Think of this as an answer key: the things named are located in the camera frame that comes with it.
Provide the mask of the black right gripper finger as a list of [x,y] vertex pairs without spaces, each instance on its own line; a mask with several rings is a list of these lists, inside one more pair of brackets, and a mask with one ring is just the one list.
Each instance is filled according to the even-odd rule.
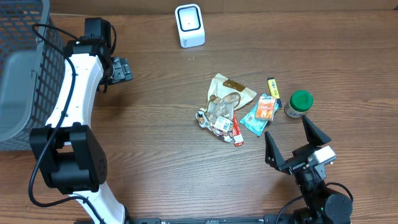
[[276,170],[279,170],[281,166],[285,164],[285,160],[282,157],[273,137],[270,132],[266,131],[265,133],[266,140],[266,155],[265,162]]
[[318,128],[306,115],[302,116],[302,123],[304,126],[307,141],[314,146],[322,146],[331,141],[326,133]]

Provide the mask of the green lid jar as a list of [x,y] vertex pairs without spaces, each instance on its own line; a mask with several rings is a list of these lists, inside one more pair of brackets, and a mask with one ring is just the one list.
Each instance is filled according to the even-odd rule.
[[285,104],[284,111],[291,118],[299,118],[313,105],[313,96],[306,90],[299,90],[292,94]]

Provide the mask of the red snack bar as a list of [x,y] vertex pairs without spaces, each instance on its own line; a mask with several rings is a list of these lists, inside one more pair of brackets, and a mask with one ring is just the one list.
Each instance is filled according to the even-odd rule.
[[244,144],[244,139],[241,134],[241,130],[239,128],[239,123],[236,119],[236,115],[234,114],[233,117],[233,140],[234,140],[234,146],[239,147]]

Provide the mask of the teal tissue packet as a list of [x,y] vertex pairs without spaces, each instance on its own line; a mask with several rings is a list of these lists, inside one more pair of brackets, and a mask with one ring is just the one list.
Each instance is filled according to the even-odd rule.
[[[258,101],[254,105],[254,107],[250,110],[250,112],[240,120],[240,123],[245,125],[245,127],[247,127],[248,130],[250,130],[257,136],[261,136],[269,121],[264,121],[264,120],[260,120],[260,119],[256,118],[255,114],[256,114],[256,110],[257,110]],[[278,110],[278,105],[276,103],[274,114],[276,113],[277,110]]]

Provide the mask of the orange snack packet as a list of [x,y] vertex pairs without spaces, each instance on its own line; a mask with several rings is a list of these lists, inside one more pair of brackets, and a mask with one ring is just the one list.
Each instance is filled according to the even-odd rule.
[[274,119],[275,106],[275,97],[261,96],[257,104],[256,118],[264,121],[272,121]]

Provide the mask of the white patterned wrapper packet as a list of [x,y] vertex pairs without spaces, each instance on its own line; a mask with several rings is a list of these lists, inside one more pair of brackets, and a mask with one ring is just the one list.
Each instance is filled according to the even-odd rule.
[[216,121],[210,121],[203,110],[197,111],[195,117],[201,128],[208,129],[226,142],[233,140],[233,122],[230,119],[219,116]]

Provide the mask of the yellow highlighter black cap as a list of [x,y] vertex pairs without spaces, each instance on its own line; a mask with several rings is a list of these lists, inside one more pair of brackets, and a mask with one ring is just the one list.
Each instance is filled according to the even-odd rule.
[[279,91],[277,88],[276,80],[274,77],[270,77],[267,79],[267,84],[270,90],[270,94],[276,99],[276,103],[278,105],[278,109],[281,110],[283,108],[282,102],[280,99]]

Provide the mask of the brown transparent snack bag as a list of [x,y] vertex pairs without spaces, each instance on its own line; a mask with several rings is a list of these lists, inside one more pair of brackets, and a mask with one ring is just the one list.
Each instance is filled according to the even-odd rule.
[[212,123],[219,117],[232,120],[234,111],[251,102],[256,95],[250,88],[217,73],[208,90],[205,115]]

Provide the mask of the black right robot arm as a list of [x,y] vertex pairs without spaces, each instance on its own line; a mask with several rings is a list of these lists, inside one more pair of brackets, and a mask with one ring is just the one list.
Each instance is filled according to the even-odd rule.
[[293,157],[285,160],[269,132],[266,141],[265,162],[279,172],[295,177],[301,195],[287,202],[278,214],[264,215],[264,223],[341,223],[350,224],[353,195],[346,186],[326,183],[325,166],[336,159],[331,141],[307,116],[302,123],[308,144],[294,150]]

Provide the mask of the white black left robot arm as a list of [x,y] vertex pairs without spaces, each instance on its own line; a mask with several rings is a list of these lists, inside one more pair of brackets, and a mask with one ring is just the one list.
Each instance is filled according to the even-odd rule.
[[128,209],[106,182],[106,155],[91,130],[91,114],[100,86],[128,82],[126,58],[113,56],[116,29],[101,17],[85,20],[85,34],[72,36],[64,49],[65,73],[55,107],[43,128],[30,132],[36,159],[28,195],[38,207],[76,200],[92,223],[132,223]]

